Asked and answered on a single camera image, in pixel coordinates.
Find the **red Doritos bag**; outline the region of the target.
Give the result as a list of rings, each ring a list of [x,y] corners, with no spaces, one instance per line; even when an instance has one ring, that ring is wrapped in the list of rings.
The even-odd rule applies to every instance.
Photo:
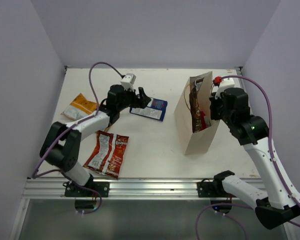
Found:
[[[96,146],[83,167],[97,174],[118,179],[128,142],[128,136],[97,131]]]

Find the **blue Burts crisps bag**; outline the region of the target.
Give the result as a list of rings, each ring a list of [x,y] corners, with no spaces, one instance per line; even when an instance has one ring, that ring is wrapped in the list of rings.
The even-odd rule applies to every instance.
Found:
[[[145,108],[130,108],[129,112],[133,115],[149,118],[162,122],[165,118],[168,102],[166,100],[150,98],[151,101]]]

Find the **pink snack bag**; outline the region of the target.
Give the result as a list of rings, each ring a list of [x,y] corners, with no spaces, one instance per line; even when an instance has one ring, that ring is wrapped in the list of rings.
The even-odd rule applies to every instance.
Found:
[[[203,111],[200,111],[200,122],[200,131],[205,130],[206,128],[209,128],[211,126],[209,118]]]

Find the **brown snack bag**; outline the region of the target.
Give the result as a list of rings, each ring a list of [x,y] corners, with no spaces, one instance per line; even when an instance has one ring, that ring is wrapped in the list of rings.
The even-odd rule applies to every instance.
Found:
[[[189,93],[189,104],[190,104],[190,114],[191,114],[191,122],[192,122],[192,132],[197,133],[200,132],[201,128],[201,117],[200,117],[200,106],[198,101],[199,90],[201,84],[203,82],[203,78],[197,78],[190,85],[190,93]]]

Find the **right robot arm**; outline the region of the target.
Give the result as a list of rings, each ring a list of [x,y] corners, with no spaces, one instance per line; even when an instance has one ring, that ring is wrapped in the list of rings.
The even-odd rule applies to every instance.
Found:
[[[300,193],[274,149],[267,123],[250,113],[248,94],[238,87],[219,87],[210,101],[211,118],[225,122],[252,159],[265,187],[259,190],[227,170],[214,176],[213,192],[242,200],[269,230],[300,216]]]

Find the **beige paper bag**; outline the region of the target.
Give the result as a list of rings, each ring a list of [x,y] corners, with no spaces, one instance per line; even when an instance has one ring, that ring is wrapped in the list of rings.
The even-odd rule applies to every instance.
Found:
[[[185,156],[206,153],[216,135],[219,121],[210,117],[212,83],[212,71],[189,77],[174,110],[179,141]]]

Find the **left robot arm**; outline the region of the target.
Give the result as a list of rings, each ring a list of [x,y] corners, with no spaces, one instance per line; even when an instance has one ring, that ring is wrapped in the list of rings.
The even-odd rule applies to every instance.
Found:
[[[122,85],[112,85],[107,98],[96,111],[70,123],[54,122],[39,152],[42,161],[57,167],[69,180],[75,182],[76,190],[82,196],[93,193],[91,175],[78,163],[81,141],[97,131],[112,126],[126,108],[144,109],[150,103],[142,87],[135,90],[124,89]]]

